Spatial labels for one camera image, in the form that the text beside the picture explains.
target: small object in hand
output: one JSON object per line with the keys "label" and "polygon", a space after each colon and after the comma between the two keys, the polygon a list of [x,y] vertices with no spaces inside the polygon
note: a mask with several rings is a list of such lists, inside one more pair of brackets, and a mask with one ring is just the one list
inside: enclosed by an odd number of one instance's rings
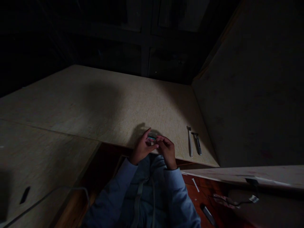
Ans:
{"label": "small object in hand", "polygon": [[157,138],[157,134],[153,133],[153,132],[149,132],[148,134],[148,139],[151,141],[151,142],[155,142],[156,141],[156,138]]}
{"label": "small object in hand", "polygon": [[199,155],[202,155],[202,149],[200,148],[200,141],[199,141],[198,133],[192,132],[191,134],[194,135],[194,137],[196,139],[196,145],[197,145],[197,150],[198,150]]}

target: electrical wire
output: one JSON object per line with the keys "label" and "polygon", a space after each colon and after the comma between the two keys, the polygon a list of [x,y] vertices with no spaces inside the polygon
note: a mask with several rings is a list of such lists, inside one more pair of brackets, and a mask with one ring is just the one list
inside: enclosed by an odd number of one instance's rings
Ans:
{"label": "electrical wire", "polygon": [[[255,189],[256,189],[256,197],[257,198],[259,198],[259,191],[258,191],[258,189],[257,189],[257,185],[254,185],[254,187],[255,187]],[[242,204],[251,204],[251,203],[254,203],[253,201],[241,201],[241,202],[239,202],[238,204],[234,204],[234,203],[230,203],[230,202],[228,202],[227,200],[225,200],[225,199],[223,199],[223,198],[220,198],[220,197],[216,197],[216,196],[208,196],[208,197],[212,197],[212,198],[214,198],[214,199],[220,199],[220,200],[223,200],[223,201],[225,201],[226,203],[228,203],[228,204],[230,204],[230,205],[232,205],[232,206],[236,206],[236,207],[238,207],[238,206],[240,206],[240,205],[242,205]]]}
{"label": "electrical wire", "polygon": [[88,190],[85,187],[59,186],[57,188],[54,188],[52,191],[50,191],[48,194],[46,194],[44,197],[42,197],[42,199],[40,199],[39,201],[37,201],[36,203],[34,203],[31,207],[29,207],[28,209],[26,209],[24,212],[22,212],[16,218],[14,218],[12,221],[10,221],[8,224],[6,224],[3,228],[7,228],[7,227],[13,225],[18,219],[20,219],[22,216],[24,216],[26,213],[28,213],[30,210],[32,210],[34,207],[36,207],[38,204],[40,204],[49,195],[51,195],[53,192],[55,192],[56,190],[61,189],[61,188],[67,188],[67,189],[70,189],[70,190],[84,190],[85,194],[86,194],[86,199],[88,201],[88,207],[90,208],[90,206],[91,206],[90,205],[90,198],[89,198]]}

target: white strip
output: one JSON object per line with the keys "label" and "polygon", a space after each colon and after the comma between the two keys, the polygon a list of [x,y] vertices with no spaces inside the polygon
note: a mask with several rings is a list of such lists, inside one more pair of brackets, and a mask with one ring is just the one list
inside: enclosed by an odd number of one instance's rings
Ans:
{"label": "white strip", "polygon": [[208,208],[206,206],[205,206],[205,208],[206,208],[207,212],[209,213],[209,215],[212,216],[212,214],[210,213],[210,211],[208,210]]}
{"label": "white strip", "polygon": [[206,176],[197,175],[197,174],[192,174],[192,173],[184,172],[182,170],[180,172],[181,172],[181,174],[186,174],[186,175],[190,175],[190,176],[197,176],[197,177],[201,177],[201,178],[205,178],[205,179],[209,179],[209,180],[213,180],[213,181],[219,181],[219,182],[225,182],[225,183],[231,184],[231,182],[228,182],[228,181],[214,179],[214,178],[211,178],[211,177],[206,177]]}
{"label": "white strip", "polygon": [[262,177],[257,177],[257,176],[245,176],[245,175],[236,175],[236,176],[239,176],[239,177],[243,177],[243,178],[249,178],[249,179],[254,179],[254,180],[257,180],[257,181],[262,181],[263,184],[276,184],[276,185],[283,185],[283,186],[291,186],[291,184],[288,184],[288,183],[283,183],[283,182],[279,182],[279,181],[276,181],[276,180],[270,180],[270,179],[266,179],[266,178],[262,178]]}
{"label": "white strip", "polygon": [[195,187],[196,187],[196,189],[197,189],[197,192],[200,192],[199,188],[197,187],[197,185],[196,185],[196,183],[195,183],[195,180],[194,180],[194,178],[192,178],[192,180],[193,180],[193,182],[194,182],[194,185],[195,185]]}

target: wooden floor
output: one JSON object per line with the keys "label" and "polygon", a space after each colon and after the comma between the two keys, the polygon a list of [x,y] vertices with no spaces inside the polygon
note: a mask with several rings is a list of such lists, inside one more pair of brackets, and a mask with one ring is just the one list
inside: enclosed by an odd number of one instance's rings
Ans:
{"label": "wooden floor", "polygon": [[198,215],[201,218],[201,227],[203,228],[214,228],[213,225],[208,221],[207,217],[201,210],[201,205],[204,204],[214,217],[219,228],[233,227],[233,228],[252,228],[250,224],[245,221],[241,221],[232,211],[232,209],[224,207],[216,203],[208,195],[214,193],[219,195],[228,195],[228,191],[232,188],[235,189],[234,185],[226,184],[223,182],[218,182],[214,180],[209,180],[201,177],[184,175],[183,178],[188,190],[188,195],[191,198]]}
{"label": "wooden floor", "polygon": [[[104,186],[116,174],[124,157],[129,156],[131,152],[132,151],[127,148],[104,143],[101,144],[79,183],[79,186],[87,188],[91,204]],[[177,163],[178,166],[189,164],[189,162],[181,160],[178,160]],[[189,197],[191,198],[197,213],[201,217],[201,227],[213,227],[200,209],[201,204],[207,206],[208,210],[215,218],[219,228],[252,227],[250,225],[245,225],[244,222],[240,221],[231,209],[215,203],[213,199],[208,199],[208,195],[212,195],[213,193],[227,195],[228,190],[234,187],[233,185],[191,175],[183,175],[183,178],[186,183]],[[194,178],[200,192],[197,191],[192,178]],[[51,224],[51,227],[80,227],[86,211],[87,199],[84,192],[72,192],[69,200],[58,212]]]}

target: plywood board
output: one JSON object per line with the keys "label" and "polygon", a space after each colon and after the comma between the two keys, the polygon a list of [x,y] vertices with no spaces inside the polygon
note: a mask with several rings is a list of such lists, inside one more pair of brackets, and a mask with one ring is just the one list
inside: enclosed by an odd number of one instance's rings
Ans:
{"label": "plywood board", "polygon": [[[99,142],[0,120],[0,172],[8,189],[7,222],[52,189],[73,186]],[[24,190],[27,199],[20,204]],[[15,227],[48,227],[68,195],[60,189],[18,220]]]}
{"label": "plywood board", "polygon": [[183,173],[229,182],[247,183],[256,177],[260,185],[304,189],[304,165],[239,168],[183,169]]}
{"label": "plywood board", "polygon": [[[218,166],[188,85],[73,65],[1,98],[0,105],[5,120],[129,148],[152,127],[175,143],[177,158]],[[202,156],[196,150],[189,156],[187,126],[199,134]]]}

